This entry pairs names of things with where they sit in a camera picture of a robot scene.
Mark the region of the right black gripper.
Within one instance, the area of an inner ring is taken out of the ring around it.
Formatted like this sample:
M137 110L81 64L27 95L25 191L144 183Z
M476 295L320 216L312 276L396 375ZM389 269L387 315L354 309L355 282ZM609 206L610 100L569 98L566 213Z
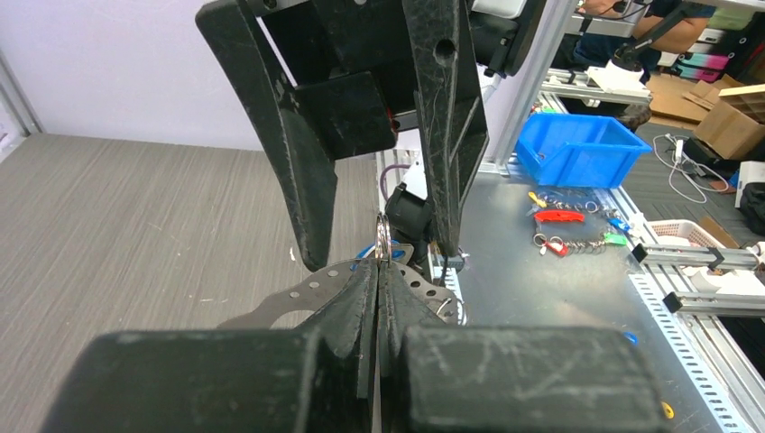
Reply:
M330 250L337 176L327 150L339 160L391 149L395 117L414 101L433 238L441 253L456 254L467 191L489 142L470 5L213 1L198 11L196 25L280 183L309 270L325 267Z

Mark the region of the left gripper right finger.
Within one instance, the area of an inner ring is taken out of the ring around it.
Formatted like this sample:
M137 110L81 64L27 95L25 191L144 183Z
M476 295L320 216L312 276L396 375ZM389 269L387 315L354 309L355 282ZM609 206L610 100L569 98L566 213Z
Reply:
M460 327L379 272L387 432L666 432L645 357L598 327Z

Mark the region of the blue key tag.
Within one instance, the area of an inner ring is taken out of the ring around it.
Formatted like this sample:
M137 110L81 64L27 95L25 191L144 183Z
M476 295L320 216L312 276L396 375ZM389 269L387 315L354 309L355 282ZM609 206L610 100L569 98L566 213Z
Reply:
M412 244L400 243L396 240L392 240L391 258L394 262L407 264L411 260L413 254L414 246ZM376 247L374 244L370 244L354 258L354 262L350 265L349 270L354 271L357 264L362 259L375 256Z

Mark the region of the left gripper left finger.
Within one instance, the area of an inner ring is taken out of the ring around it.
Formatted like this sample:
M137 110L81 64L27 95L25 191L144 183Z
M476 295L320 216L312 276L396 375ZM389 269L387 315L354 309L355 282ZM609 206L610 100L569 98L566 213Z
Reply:
M292 329L122 331L80 353L45 432L368 432L378 263Z

